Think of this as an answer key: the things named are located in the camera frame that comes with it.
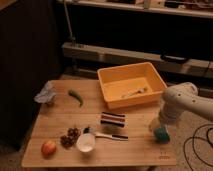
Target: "white paper cup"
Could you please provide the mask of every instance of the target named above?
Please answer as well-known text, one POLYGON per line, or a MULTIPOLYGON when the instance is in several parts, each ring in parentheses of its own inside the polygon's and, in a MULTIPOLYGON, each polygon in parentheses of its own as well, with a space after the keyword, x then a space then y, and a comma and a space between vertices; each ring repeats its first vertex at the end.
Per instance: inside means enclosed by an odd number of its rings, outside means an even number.
POLYGON ((89 153, 95 148, 95 136, 91 133, 80 135, 77 140, 76 146, 79 151, 89 153))

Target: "green chili pepper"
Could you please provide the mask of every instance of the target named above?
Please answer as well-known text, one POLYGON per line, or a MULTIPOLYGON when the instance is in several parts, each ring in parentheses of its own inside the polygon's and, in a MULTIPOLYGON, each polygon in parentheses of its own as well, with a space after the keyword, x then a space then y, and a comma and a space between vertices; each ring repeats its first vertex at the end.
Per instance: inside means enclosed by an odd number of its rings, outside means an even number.
POLYGON ((83 105, 83 99, 82 99, 82 97, 81 97, 76 91, 74 91, 74 90, 69 90, 69 91, 68 91, 68 94, 69 94, 70 96, 76 98, 76 99, 79 101, 79 103, 80 103, 79 107, 81 107, 81 106, 83 105))

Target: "red apple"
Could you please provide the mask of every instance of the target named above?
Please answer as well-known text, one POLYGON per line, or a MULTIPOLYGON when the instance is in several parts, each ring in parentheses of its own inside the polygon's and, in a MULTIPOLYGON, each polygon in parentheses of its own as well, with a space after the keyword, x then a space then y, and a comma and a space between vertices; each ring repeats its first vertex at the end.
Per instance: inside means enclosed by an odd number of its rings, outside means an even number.
POLYGON ((47 140, 41 146, 41 153, 45 157, 49 157, 50 155, 54 154, 56 151, 56 143, 52 140, 47 140))

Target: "orange plastic bin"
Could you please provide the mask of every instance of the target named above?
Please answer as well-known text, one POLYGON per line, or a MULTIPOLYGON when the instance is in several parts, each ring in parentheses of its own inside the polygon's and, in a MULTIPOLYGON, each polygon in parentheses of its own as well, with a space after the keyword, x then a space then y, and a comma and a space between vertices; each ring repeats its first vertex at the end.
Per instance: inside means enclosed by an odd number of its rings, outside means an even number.
POLYGON ((167 87, 150 62, 102 68, 98 77, 109 109, 157 101, 167 87))

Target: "knife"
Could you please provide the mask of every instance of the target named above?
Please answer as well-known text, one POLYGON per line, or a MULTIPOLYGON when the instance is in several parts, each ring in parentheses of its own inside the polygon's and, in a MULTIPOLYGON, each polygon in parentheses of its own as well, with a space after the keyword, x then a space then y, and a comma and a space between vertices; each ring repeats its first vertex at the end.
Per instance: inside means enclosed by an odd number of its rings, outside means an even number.
POLYGON ((124 135, 116 135, 116 134, 104 134, 101 132, 95 132, 95 137, 102 137, 102 138, 109 138, 112 140, 119 140, 119 141, 128 141, 128 137, 124 135))

